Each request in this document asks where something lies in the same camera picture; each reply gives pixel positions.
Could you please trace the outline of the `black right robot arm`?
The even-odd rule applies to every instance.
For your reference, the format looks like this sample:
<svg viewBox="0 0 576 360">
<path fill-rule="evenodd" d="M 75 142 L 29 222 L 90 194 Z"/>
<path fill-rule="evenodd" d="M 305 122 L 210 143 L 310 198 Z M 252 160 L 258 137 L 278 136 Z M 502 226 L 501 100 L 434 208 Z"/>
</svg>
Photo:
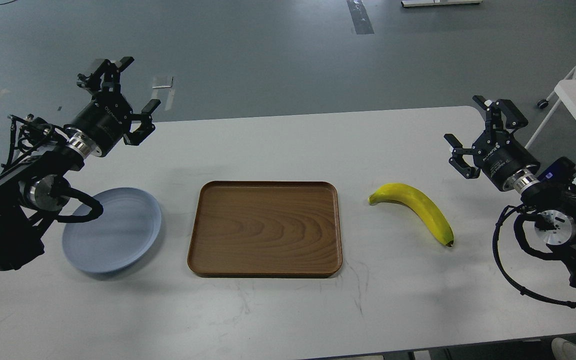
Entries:
<svg viewBox="0 0 576 360">
<path fill-rule="evenodd" d="M 513 232 L 524 253 L 544 261 L 560 261 L 569 271 L 569 285 L 576 289 L 576 185 L 574 164 L 566 157 L 554 162 L 541 175 L 540 163 L 515 139 L 515 132 L 528 119 L 509 99 L 487 100 L 474 95 L 484 110 L 484 130 L 471 147 L 464 147 L 454 134 L 446 133 L 451 146 L 449 163 L 464 178 L 484 174 L 501 192 L 516 191 L 517 206 L 506 206 L 493 231 L 493 259 L 503 278 L 522 296 L 576 309 L 576 301 L 556 300 L 519 284 L 504 269 L 499 255 L 499 236 L 513 214 Z"/>
</svg>

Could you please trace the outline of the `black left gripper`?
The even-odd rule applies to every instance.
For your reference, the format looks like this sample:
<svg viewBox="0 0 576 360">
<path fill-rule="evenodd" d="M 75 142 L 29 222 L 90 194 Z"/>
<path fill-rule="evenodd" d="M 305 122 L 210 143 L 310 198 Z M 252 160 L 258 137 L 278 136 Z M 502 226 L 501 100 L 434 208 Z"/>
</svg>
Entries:
<svg viewBox="0 0 576 360">
<path fill-rule="evenodd" d="M 151 99 L 139 114 L 135 114 L 121 94 L 121 73 L 134 61 L 132 56 L 118 61 L 96 59 L 91 69 L 77 75 L 77 86 L 92 98 L 73 121 L 64 126 L 64 130 L 69 135 L 80 132 L 89 137 L 96 145 L 93 151 L 96 157 L 105 157 L 122 137 L 125 145 L 139 146 L 156 129 L 153 112 L 162 101 Z M 139 122 L 139 125 L 130 131 L 134 122 Z"/>
</svg>

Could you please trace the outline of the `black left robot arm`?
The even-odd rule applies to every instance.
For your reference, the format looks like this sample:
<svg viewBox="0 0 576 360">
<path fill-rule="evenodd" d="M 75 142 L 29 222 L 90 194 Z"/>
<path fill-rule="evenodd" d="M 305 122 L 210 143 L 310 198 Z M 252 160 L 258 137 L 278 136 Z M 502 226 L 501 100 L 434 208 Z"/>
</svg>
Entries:
<svg viewBox="0 0 576 360">
<path fill-rule="evenodd" d="M 52 223 L 98 219 L 103 206 L 71 187 L 66 174 L 80 171 L 89 156 L 105 157 L 119 141 L 138 146 L 155 130 L 153 98 L 134 112 L 121 92 L 121 75 L 134 62 L 97 59 L 77 76 L 91 99 L 71 123 L 57 126 L 28 115 L 9 115 L 10 144 L 0 173 L 0 272 L 17 271 L 43 255 L 42 237 Z"/>
</svg>

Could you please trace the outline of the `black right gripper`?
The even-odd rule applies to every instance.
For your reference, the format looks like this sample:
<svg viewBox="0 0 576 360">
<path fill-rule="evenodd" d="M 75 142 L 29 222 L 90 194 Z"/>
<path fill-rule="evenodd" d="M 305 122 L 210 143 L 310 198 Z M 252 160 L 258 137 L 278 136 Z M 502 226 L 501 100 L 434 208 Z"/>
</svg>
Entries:
<svg viewBox="0 0 576 360">
<path fill-rule="evenodd" d="M 466 179 L 477 179 L 482 171 L 498 191 L 510 191 L 508 178 L 522 169 L 534 173 L 541 167 L 537 158 L 514 138 L 514 132 L 525 128 L 528 119 L 509 99 L 489 100 L 482 95 L 472 99 L 484 110 L 484 130 L 471 148 L 464 148 L 454 134 L 445 133 L 444 139 L 452 149 L 448 162 Z M 464 156 L 473 156 L 475 166 L 468 164 Z"/>
</svg>

